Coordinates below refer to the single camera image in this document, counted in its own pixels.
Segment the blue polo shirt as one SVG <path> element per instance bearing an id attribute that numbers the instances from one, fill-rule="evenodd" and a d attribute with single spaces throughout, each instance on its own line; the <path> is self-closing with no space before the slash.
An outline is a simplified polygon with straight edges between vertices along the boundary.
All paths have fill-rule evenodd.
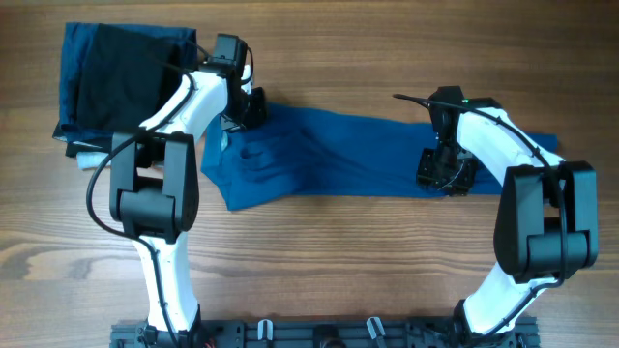
<path id="1" fill-rule="evenodd" d="M 460 159 L 426 185 L 434 166 L 430 124 L 338 114 L 272 103 L 253 130 L 206 130 L 201 171 L 230 211 L 290 195 L 434 198 L 498 195 L 501 185 L 476 159 Z"/>

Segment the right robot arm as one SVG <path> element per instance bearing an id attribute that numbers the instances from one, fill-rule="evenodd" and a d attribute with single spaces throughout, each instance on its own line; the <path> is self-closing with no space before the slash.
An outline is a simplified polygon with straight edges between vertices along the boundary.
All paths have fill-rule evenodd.
<path id="1" fill-rule="evenodd" d="M 492 98 L 467 99 L 460 87 L 443 86 L 417 103 L 437 135 L 436 147 L 421 156 L 418 185 L 466 195 L 483 166 L 501 187 L 496 263 L 457 304 L 449 332 L 454 347 L 494 345 L 539 295 L 596 262 L 596 171 L 545 149 Z"/>

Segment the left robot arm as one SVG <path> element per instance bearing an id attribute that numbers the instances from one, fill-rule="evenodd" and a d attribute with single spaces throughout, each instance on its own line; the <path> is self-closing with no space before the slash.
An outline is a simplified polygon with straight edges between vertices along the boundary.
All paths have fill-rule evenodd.
<path id="1" fill-rule="evenodd" d="M 139 254 L 149 298 L 137 345 L 207 346 L 188 256 L 188 232 L 199 205 L 195 143 L 210 124 L 238 132 L 266 118 L 264 92 L 253 85 L 250 47 L 237 36 L 220 34 L 213 54 L 184 75 L 141 132 L 114 135 L 110 213 Z"/>

